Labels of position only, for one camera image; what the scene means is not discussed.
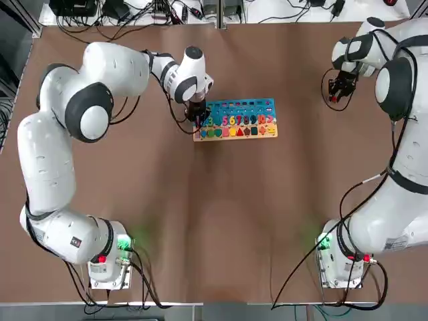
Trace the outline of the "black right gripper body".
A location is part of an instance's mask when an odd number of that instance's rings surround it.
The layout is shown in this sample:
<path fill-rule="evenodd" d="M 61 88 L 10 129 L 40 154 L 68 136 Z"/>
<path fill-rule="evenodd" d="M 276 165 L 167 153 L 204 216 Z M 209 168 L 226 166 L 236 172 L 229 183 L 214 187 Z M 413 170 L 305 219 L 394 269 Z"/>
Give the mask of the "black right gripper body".
<path fill-rule="evenodd" d="M 355 86 L 357 80 L 357 72 L 355 70 L 351 72 L 346 72 L 344 70 L 340 70 L 336 77 L 336 85 L 340 89 L 347 89 Z"/>

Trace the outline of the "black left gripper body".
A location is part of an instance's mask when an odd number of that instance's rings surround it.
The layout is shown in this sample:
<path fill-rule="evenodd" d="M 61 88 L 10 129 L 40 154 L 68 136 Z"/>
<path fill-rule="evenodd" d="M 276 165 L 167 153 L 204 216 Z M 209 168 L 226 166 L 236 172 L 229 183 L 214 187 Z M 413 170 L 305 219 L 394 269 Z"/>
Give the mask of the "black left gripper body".
<path fill-rule="evenodd" d="M 198 119 L 198 122 L 201 122 L 201 118 L 207 118 L 207 105 L 206 100 L 200 102 L 189 101 L 189 104 L 186 109 L 186 117 L 190 122 L 194 122 L 195 119 Z"/>

